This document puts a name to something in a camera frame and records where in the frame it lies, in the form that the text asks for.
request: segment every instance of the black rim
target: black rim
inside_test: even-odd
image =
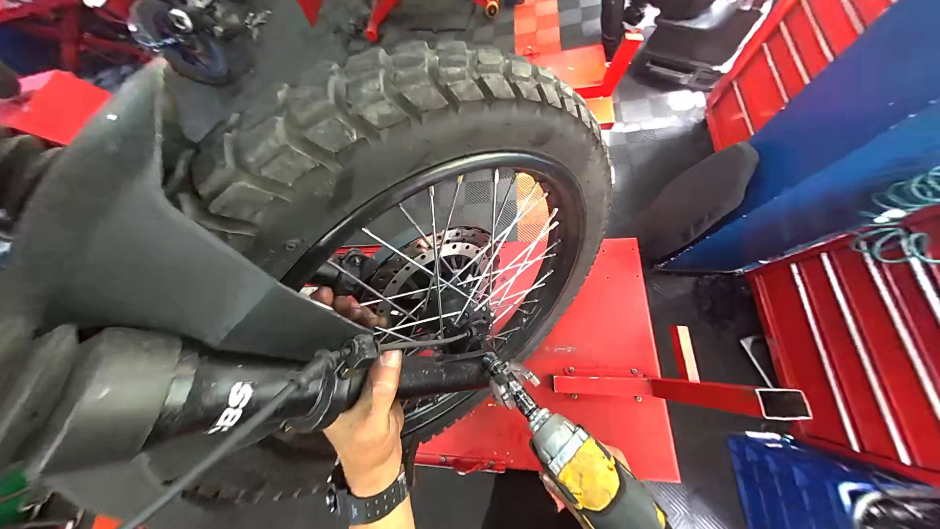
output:
[[[515,174],[524,173],[529,175],[545,193],[546,213],[557,209],[554,217],[557,221],[556,227],[544,237],[540,237],[540,240],[545,241],[544,248],[547,248],[547,250],[542,253],[545,258],[539,262],[539,270],[534,277],[540,278],[543,286],[518,297],[516,302],[512,304],[515,308],[510,307],[512,310],[507,311],[509,313],[507,314],[508,319],[504,318],[505,321],[496,322],[500,332],[509,333],[506,334],[505,339],[497,340],[497,351],[500,356],[509,358],[516,357],[523,352],[528,354],[531,350],[526,349],[534,348],[537,345],[534,339],[540,339],[544,334],[543,328],[549,321],[561,293],[568,284],[574,265],[578,260],[581,241],[585,236],[584,229],[587,218],[584,195],[577,178],[565,166],[548,156],[529,152],[487,152],[466,156],[417,173],[386,189],[340,221],[298,260],[282,281],[289,287],[299,290],[306,284],[307,279],[312,277],[320,265],[330,258],[338,248],[357,246],[350,245],[349,241],[361,233],[363,228],[369,227],[391,210],[399,208],[399,205],[407,200],[411,200],[421,193],[427,193],[432,186],[439,186],[452,181],[456,182],[461,175],[479,173],[480,171],[490,171],[492,174],[500,169],[504,171],[509,169],[514,171]],[[513,176],[510,189],[515,185],[515,182],[516,179]],[[495,194],[495,187],[491,187],[491,189]],[[450,202],[450,195],[447,195],[446,200]],[[447,211],[441,213],[438,210],[435,212],[436,218],[443,218],[446,215]],[[442,226],[443,224],[437,226],[437,232],[441,231]],[[431,236],[431,224],[422,225],[421,228],[424,231],[422,235]],[[478,226],[477,228],[485,229],[487,233],[492,230],[490,226]],[[399,242],[391,242],[389,246],[398,246]],[[525,304],[530,306],[525,308],[525,311],[520,311],[519,308]],[[471,394],[473,393],[453,393],[433,402],[422,403],[420,408],[406,405],[405,427],[402,435],[413,433],[418,428],[433,422],[460,405]]]

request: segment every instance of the checkered floor tile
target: checkered floor tile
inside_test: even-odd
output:
[[[526,0],[516,6],[515,38],[519,55],[554,54],[561,51],[557,0]]]
[[[557,0],[561,49],[601,41],[601,0]]]
[[[448,1],[460,4],[451,6],[449,11],[442,11],[429,9],[420,3],[411,6],[409,4],[414,2],[402,2],[382,24],[380,44],[388,47],[404,40],[425,40],[432,44],[463,40],[475,47],[495,46],[505,53],[516,53],[512,7],[503,6],[493,20],[472,0]]]

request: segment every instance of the spoke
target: spoke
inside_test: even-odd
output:
[[[528,204],[529,200],[532,198],[532,193],[535,192],[535,190],[536,190],[537,188],[538,188],[537,186],[533,186],[533,187],[532,187],[532,191],[529,191],[528,196],[525,197],[525,201],[523,202],[523,207],[525,207],[525,205]],[[548,193],[542,193],[541,198],[544,199],[544,198],[547,197],[547,196],[548,196]],[[524,209],[522,212],[517,213],[517,214],[516,214],[516,218],[514,218],[514,219],[512,220],[512,222],[506,227],[506,229],[503,230],[502,232],[500,232],[499,235],[497,235],[496,237],[490,237],[490,241],[486,243],[486,246],[484,246],[483,248],[481,248],[480,251],[479,251],[479,253],[478,253],[477,255],[475,255],[475,256],[473,257],[473,259],[470,260],[469,263],[467,263],[467,264],[465,264],[463,267],[461,267],[461,269],[460,269],[459,271],[457,271],[457,273],[456,273],[455,275],[460,276],[467,268],[470,267],[470,265],[472,265],[473,263],[475,263],[479,258],[483,257],[483,255],[486,254],[486,250],[490,249],[490,247],[492,247],[493,244],[495,244],[495,243],[497,242],[497,240],[499,240],[501,237],[509,236],[509,231],[512,230],[512,227],[515,226],[516,224],[518,224],[518,223],[519,223],[519,220],[522,219],[523,216],[528,215],[528,212],[531,211],[533,208],[535,208],[535,206],[537,206],[537,205],[539,205],[539,203],[538,203],[538,202],[535,202],[535,203],[533,203],[531,206],[529,206],[528,208]]]
[[[536,188],[538,188],[537,185],[533,185],[533,186],[532,186],[532,191],[529,191],[528,196],[525,197],[524,205],[525,205],[525,204],[528,204],[528,201],[529,201],[529,199],[532,198],[532,193],[536,190]],[[545,197],[547,197],[547,196],[548,196],[548,193],[542,193],[542,195],[541,195],[541,197],[542,197],[543,199],[544,199]],[[503,230],[502,232],[500,232],[499,235],[497,235],[497,238],[501,237],[501,239],[499,240],[499,245],[496,247],[496,250],[491,254],[490,261],[486,264],[486,268],[483,270],[482,276],[486,276],[486,273],[490,271],[490,267],[493,266],[493,263],[496,261],[496,256],[499,255],[499,252],[503,249],[503,245],[506,244],[506,240],[509,238],[509,231],[512,230],[512,227],[515,226],[516,224],[518,224],[519,221],[522,219],[522,217],[528,215],[528,212],[531,211],[531,210],[532,210],[535,206],[537,206],[537,205],[539,205],[539,203],[538,203],[538,202],[535,202],[535,203],[533,203],[531,206],[529,206],[529,207],[525,208],[524,210],[522,210],[521,212],[517,213],[517,214],[516,214],[516,218],[514,218],[514,219],[512,220],[512,222],[506,227],[505,230]],[[482,250],[480,253],[478,253],[476,256],[474,256],[474,259],[471,260],[470,263],[467,263],[467,264],[461,269],[461,272],[463,272],[463,270],[464,270],[467,266],[469,266],[470,264],[472,264],[477,258],[479,258],[481,255],[483,255],[483,253],[485,253],[486,249],[489,248],[489,247],[491,247],[491,246],[493,245],[493,242],[494,242],[494,240],[493,240],[493,238],[491,237],[491,238],[490,238],[490,241],[486,244],[486,246],[483,248],[483,250]],[[480,277],[479,281],[477,281],[477,284],[474,285],[473,290],[470,291],[470,296],[467,297],[466,302],[463,303],[463,308],[461,309],[461,314],[463,314],[463,311],[466,311],[466,310],[467,310],[467,307],[470,306],[470,301],[473,299],[473,296],[475,296],[475,295],[477,294],[477,289],[479,288],[479,286],[480,286],[482,283],[483,283],[483,278]],[[459,316],[456,317],[456,318],[454,318],[454,321],[457,321],[458,319],[460,319]]]
[[[522,307],[523,305],[528,305],[529,303],[538,303],[538,302],[539,302],[539,301],[538,301],[537,299],[529,299],[528,301],[523,301],[522,303],[508,303],[508,304],[505,304],[505,305],[493,305],[492,307],[490,307],[490,310],[502,309],[503,307],[511,307],[511,306],[513,306],[513,305],[515,305],[516,307]],[[527,312],[525,312],[525,311],[523,311],[523,313],[528,314],[528,315],[532,315],[532,313],[527,313]]]
[[[445,318],[449,318],[450,316],[452,316],[452,315],[454,315],[454,314],[456,314],[456,313],[457,313],[457,311],[454,311],[453,313],[447,313],[447,314],[444,314],[444,317],[445,317]],[[414,327],[415,325],[421,325],[422,323],[428,323],[428,322],[434,321],[434,320],[436,320],[436,319],[437,319],[437,316],[432,316],[432,317],[430,317],[430,318],[425,318],[425,319],[423,319],[423,320],[417,320],[417,321],[414,321],[414,322],[412,322],[412,323],[406,323],[406,324],[403,324],[403,325],[396,325],[396,326],[394,326],[393,328],[387,329],[387,330],[407,329],[407,328],[409,328],[409,327]]]
[[[555,211],[552,212],[551,216],[548,217],[548,220],[547,220],[546,222],[550,222],[553,218],[555,218],[555,214],[556,214],[557,212],[558,212],[558,209],[556,208]],[[512,261],[510,261],[510,262],[509,262],[509,265],[512,265],[513,263],[515,263],[516,260],[518,260],[518,259],[519,259],[520,257],[522,257],[523,255],[524,255],[526,258],[528,258],[530,255],[532,255],[532,250],[535,249],[535,245],[538,244],[538,242],[543,238],[543,236],[545,236],[548,232],[550,232],[551,230],[553,230],[553,229],[555,228],[555,226],[557,226],[557,225],[558,225],[558,221],[556,220],[555,222],[552,222],[551,224],[549,224],[549,225],[547,225],[547,226],[545,226],[545,227],[542,227],[541,231],[539,232],[539,236],[536,237],[535,240],[533,240],[531,243],[529,243],[529,246],[527,246],[523,251],[521,251],[521,252],[519,253],[519,255],[517,255],[517,256],[515,257],[515,259],[513,259]],[[549,251],[550,249],[552,249],[556,244],[558,244],[558,242],[552,243],[552,245],[549,246],[548,248],[546,248],[546,249],[541,253],[541,255],[544,255],[545,252],[547,252],[547,251]],[[501,290],[503,290],[503,289],[505,288],[505,289],[506,289],[506,292],[503,293],[503,296],[502,296],[502,297],[499,299],[499,301],[497,302],[497,303],[502,303],[502,302],[503,302],[503,299],[506,298],[506,295],[511,291],[512,285],[516,282],[517,279],[519,279],[519,276],[521,276],[521,275],[523,274],[523,272],[525,272],[525,271],[526,271],[531,265],[533,265],[535,262],[537,262],[537,261],[536,261],[536,260],[533,260],[533,261],[529,262],[528,265],[523,266],[523,267],[520,268],[518,271],[516,271],[516,273],[509,279],[509,281],[506,281],[505,283],[502,284],[502,286],[500,286],[499,288],[497,288],[494,292],[491,292],[490,295],[487,296],[486,298],[484,298],[482,301],[480,301],[479,304],[478,304],[476,307],[474,307],[473,310],[474,310],[474,311],[478,311],[480,307],[482,307],[483,305],[486,305],[491,299],[493,299],[493,297],[496,295],[497,292],[499,292],[499,291],[501,291]]]
[[[457,205],[457,195],[461,192],[461,184],[463,184],[463,175],[457,177],[457,186],[454,187],[454,198],[450,200],[450,213],[447,214],[447,224],[444,226],[444,237],[447,236],[447,230],[450,230],[450,220],[454,217],[454,207]],[[441,248],[444,247],[444,237],[441,237]]]
[[[431,208],[433,208],[433,207],[434,207],[434,199],[431,199]],[[402,213],[405,214],[405,216],[408,217],[408,221],[412,223],[412,226],[415,227],[415,229],[417,230],[417,232],[421,235],[421,238],[424,239],[424,242],[428,243],[428,246],[430,246],[430,247],[432,247],[432,248],[437,248],[437,247],[434,245],[433,241],[431,241],[431,240],[428,238],[428,236],[427,236],[426,234],[424,234],[424,230],[422,230],[422,229],[421,229],[421,226],[418,225],[417,220],[415,220],[415,218],[414,218],[413,216],[411,216],[410,213],[408,213],[408,210],[405,209],[405,206],[402,205],[402,204],[399,204],[399,209],[401,210]],[[454,269],[450,267],[450,264],[449,264],[447,261],[444,261],[444,264],[447,265],[447,268],[449,268],[451,272],[454,271]]]
[[[431,198],[431,232],[434,233],[434,238],[437,238],[437,216],[434,214],[434,186],[428,188],[428,196]],[[441,235],[441,245],[443,248],[444,237],[447,236],[447,231],[444,231],[444,234]],[[444,309],[441,307],[441,260],[438,258],[440,251],[438,251],[437,243],[434,243],[434,286],[437,288],[437,317],[438,317],[438,332],[440,336],[444,335],[444,317],[441,316],[444,313]]]
[[[506,194],[503,195],[503,205],[499,206],[499,213],[496,215],[496,225],[499,225],[499,221],[503,219],[503,213],[506,211],[506,204],[509,202],[509,193],[512,192],[512,187],[516,183],[516,171],[512,172],[512,180],[509,181],[509,189],[506,190]]]
[[[536,258],[535,258],[534,260],[532,260],[532,261],[525,261],[525,262],[523,262],[523,263],[513,264],[512,266],[507,266],[507,267],[505,267],[505,268],[500,268],[499,270],[494,271],[494,277],[495,277],[495,278],[498,278],[499,276],[503,275],[504,272],[509,272],[509,271],[512,270],[513,268],[518,268],[518,267],[520,267],[520,266],[525,266],[525,265],[528,265],[528,264],[530,264],[530,263],[534,263],[534,262],[537,262],[537,261],[544,261],[545,259],[548,259],[548,258],[550,258],[550,257],[555,257],[556,255],[557,255],[556,253],[548,253],[548,254],[546,254],[546,253],[543,252],[542,255],[540,255],[539,257],[536,257]],[[457,286],[465,285],[465,284],[467,284],[467,283],[469,283],[469,282],[476,281],[476,280],[480,279],[481,277],[485,277],[485,276],[473,276],[473,277],[471,277],[471,278],[467,278],[467,279],[465,279],[465,280],[463,280],[463,281],[460,281],[460,282],[457,282],[457,283],[455,283],[455,284],[456,284]],[[389,297],[387,297],[387,299],[398,299],[399,297],[414,296],[415,294],[421,294],[422,292],[428,292],[431,288],[433,288],[433,287],[430,287],[430,286],[429,286],[429,287],[427,287],[427,288],[419,288],[419,289],[417,289],[417,290],[411,290],[411,291],[408,291],[408,292],[404,292],[404,293],[402,293],[402,294],[395,294],[394,296],[389,296]],[[383,302],[382,299],[373,299],[373,300],[371,300],[371,301],[366,301],[366,302],[364,302],[364,303],[360,303],[360,305],[362,305],[363,307],[367,307],[367,306],[369,306],[369,305],[375,305],[376,303],[382,303],[382,302]]]
[[[509,297],[509,299],[512,299],[512,298],[514,298],[514,297],[523,296],[523,295],[525,295],[525,294],[528,294],[528,293],[532,292],[533,290],[535,290],[535,289],[537,289],[537,288],[541,288],[541,287],[545,286],[545,283],[543,283],[543,281],[545,281],[546,279],[548,279],[548,277],[551,276],[554,272],[555,272],[554,269],[553,269],[553,270],[549,270],[548,272],[545,273],[544,276],[542,276],[542,277],[536,282],[536,284],[534,284],[534,285],[532,285],[532,286],[526,288],[526,289],[523,290],[522,292],[513,294],[512,296]],[[515,303],[513,303],[512,305],[509,305],[503,312],[501,312],[501,313],[493,320],[493,323],[495,324],[497,321],[499,321],[500,319],[502,319],[502,317],[505,316],[509,311],[511,311],[513,307],[515,307]]]
[[[490,233],[496,233],[496,191],[498,190],[498,187],[499,187],[499,169],[496,168],[496,169],[493,169],[493,216],[491,217],[493,219],[493,224],[492,224],[493,227],[490,229]]]
[[[391,330],[391,329],[384,329],[384,328],[381,328],[381,327],[376,327],[375,330],[380,330],[381,332],[387,332],[390,336],[397,336],[397,337],[403,338],[403,339],[405,339],[405,340],[411,340],[411,336],[405,336],[404,334],[398,334],[397,332],[395,332],[394,330]]]
[[[511,332],[515,332],[515,331],[517,331],[517,330],[519,330],[519,329],[521,329],[521,328],[522,328],[522,326],[514,327],[514,328],[509,329],[509,330],[504,330],[504,331],[500,332],[499,334],[495,334],[495,335],[491,336],[490,338],[499,338],[499,339],[501,339],[501,340],[508,340],[509,338],[504,338],[503,336],[506,335],[506,334],[509,334],[509,333],[511,333]]]
[[[368,228],[363,228],[362,231],[363,231],[363,233],[365,233],[365,234],[368,235],[369,237],[372,237],[373,239],[375,239],[375,241],[378,242],[379,244],[382,244],[382,245],[387,246],[388,249],[390,249],[390,250],[394,251],[395,253],[397,253],[397,254],[398,254],[401,258],[403,258],[405,261],[411,263],[411,264],[414,265],[414,266],[417,266],[417,268],[418,268],[419,270],[421,270],[421,271],[424,272],[425,274],[428,274],[429,277],[431,277],[431,278],[434,277],[434,275],[431,273],[431,271],[430,271],[429,269],[425,268],[423,264],[419,264],[418,261],[415,261],[415,260],[412,259],[411,257],[408,257],[407,255],[405,255],[404,253],[402,253],[398,248],[395,248],[395,247],[393,247],[392,245],[386,243],[386,242],[385,242],[384,240],[382,240],[378,235],[376,235],[375,233],[371,232]],[[469,299],[470,296],[468,296],[463,290],[461,290],[461,289],[457,288],[456,286],[454,286],[453,284],[451,284],[450,281],[441,279],[441,283],[443,283],[444,285],[450,287],[450,289],[453,290],[454,292],[457,292],[457,293],[459,293],[461,296],[466,297],[466,298]]]
[[[362,280],[360,280],[359,278],[355,277],[355,275],[354,275],[352,272],[346,270],[345,268],[343,268],[343,267],[340,266],[339,264],[336,264],[336,263],[330,261],[329,259],[327,259],[326,262],[327,262],[330,266],[332,266],[333,268],[335,268],[336,270],[338,270],[340,273],[346,274],[347,276],[351,277],[352,280],[355,281],[357,284],[359,284],[360,286],[365,287],[366,290],[370,291],[374,296],[378,296],[379,298],[382,299],[382,301],[386,301],[389,305],[391,305],[392,307],[395,307],[397,310],[401,311],[401,313],[405,314],[405,313],[408,312],[408,311],[405,311],[404,309],[402,309],[402,307],[399,307],[399,306],[398,306],[394,301],[392,301],[391,299],[389,299],[389,298],[383,296],[382,294],[380,294],[378,290],[375,290],[374,288],[368,286],[368,284],[366,284],[364,281],[362,281]]]

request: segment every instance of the left hand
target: left hand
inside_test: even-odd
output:
[[[328,286],[318,287],[310,295],[311,299],[316,299],[324,305],[333,307],[333,310],[341,316],[351,319],[355,323],[369,329],[379,326],[387,327],[388,321],[385,318],[376,315],[368,307],[363,307],[352,296],[336,296],[333,289]]]

